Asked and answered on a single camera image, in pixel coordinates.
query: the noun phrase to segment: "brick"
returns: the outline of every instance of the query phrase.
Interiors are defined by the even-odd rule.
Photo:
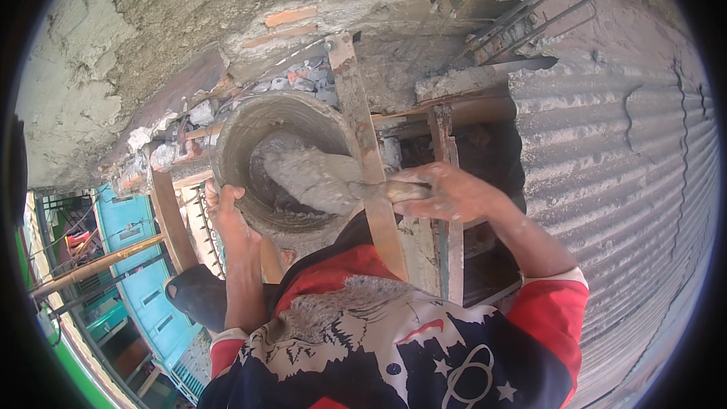
[[[265,18],[265,25],[268,27],[275,27],[282,23],[296,22],[305,18],[313,18],[316,14],[318,14],[318,7],[315,5],[296,8],[295,10],[285,10],[280,13],[271,14]]]
[[[276,37],[294,37],[296,35],[314,34],[318,32],[318,24],[307,24],[301,27],[293,27],[292,29],[282,30],[280,32],[270,32],[264,34],[261,37],[253,38],[252,40],[245,41],[242,43],[243,48],[254,48],[260,46],[263,43],[276,38]]]

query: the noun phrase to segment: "bamboo pole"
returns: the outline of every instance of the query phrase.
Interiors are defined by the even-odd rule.
[[[121,250],[114,251],[113,253],[109,253],[105,256],[101,256],[99,259],[94,259],[87,264],[70,270],[63,275],[59,275],[54,279],[50,280],[49,282],[44,283],[42,286],[31,292],[31,297],[36,299],[44,298],[47,295],[57,292],[66,286],[82,281],[90,277],[91,275],[95,275],[96,273],[111,267],[115,263],[128,258],[132,254],[139,253],[142,250],[151,248],[154,245],[158,245],[163,240],[164,236],[162,236],[161,234],[157,234],[154,237],[144,239],[141,242],[134,243],[133,245],[129,245],[126,248],[122,248]]]

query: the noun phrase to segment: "hand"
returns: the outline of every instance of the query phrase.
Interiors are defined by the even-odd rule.
[[[245,188],[225,185],[220,191],[221,193],[217,194],[214,180],[208,178],[204,184],[207,213],[220,239],[224,244],[242,241],[249,242],[250,246],[259,247],[260,234],[247,224],[240,210],[235,207],[235,200],[245,194]]]
[[[490,205],[507,197],[486,181],[445,162],[405,169],[391,180],[432,186],[432,197],[428,199],[394,204],[394,211],[404,216],[466,223],[488,215]]]

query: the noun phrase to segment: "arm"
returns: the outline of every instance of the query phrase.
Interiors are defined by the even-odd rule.
[[[252,333],[266,320],[260,267],[261,237],[235,207],[235,200],[245,194],[245,189],[225,185],[220,191],[218,195],[212,179],[206,182],[209,216],[227,256],[225,330],[241,328],[245,333]]]
[[[566,247],[525,216],[509,197],[459,168],[434,162],[402,170],[392,180],[432,186],[429,199],[394,204],[397,214],[462,223],[485,217],[526,278],[551,277],[577,267]]]
[[[578,342],[588,300],[588,286],[574,257],[542,230],[503,192],[463,170],[442,162],[406,169],[395,180],[426,183],[433,196],[394,204],[408,216],[470,222],[485,217],[507,246],[523,274],[523,286],[507,319],[548,348],[568,369],[571,393],[581,368]]]

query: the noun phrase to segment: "trowel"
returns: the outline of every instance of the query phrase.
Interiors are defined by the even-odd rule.
[[[400,181],[366,184],[359,162],[316,148],[271,150],[265,154],[268,177],[301,204],[328,214],[347,215],[361,200],[384,196],[392,203],[426,199],[431,190]]]

